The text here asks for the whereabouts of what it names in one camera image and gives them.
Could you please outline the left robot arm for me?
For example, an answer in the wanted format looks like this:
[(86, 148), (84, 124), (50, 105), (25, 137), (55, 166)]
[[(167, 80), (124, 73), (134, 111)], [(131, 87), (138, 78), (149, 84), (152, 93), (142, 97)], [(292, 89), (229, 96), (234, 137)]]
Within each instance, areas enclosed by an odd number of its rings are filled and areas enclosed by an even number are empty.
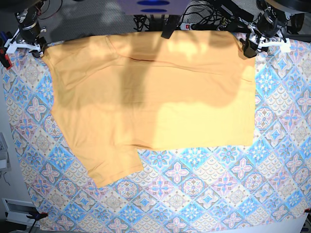
[(253, 58), (269, 47), (279, 47), (282, 52), (289, 52), (291, 43), (283, 31), (290, 16), (264, 0), (258, 0), (257, 7), (262, 9), (263, 14), (259, 15), (256, 23), (247, 25), (250, 32), (246, 35), (243, 46), (244, 56)]

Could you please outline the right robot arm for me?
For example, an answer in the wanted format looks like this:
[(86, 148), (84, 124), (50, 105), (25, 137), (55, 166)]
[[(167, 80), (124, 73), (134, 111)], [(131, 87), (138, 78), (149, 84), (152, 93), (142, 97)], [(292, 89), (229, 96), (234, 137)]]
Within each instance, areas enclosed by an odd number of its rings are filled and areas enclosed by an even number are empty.
[(33, 6), (25, 9), (23, 12), (15, 13), (19, 29), (19, 44), (27, 45), (29, 53), (35, 58), (43, 56), (46, 47), (46, 39), (43, 34), (47, 31), (46, 27), (39, 24), (39, 16), (42, 15), (42, 8), (49, 1), (38, 0)]

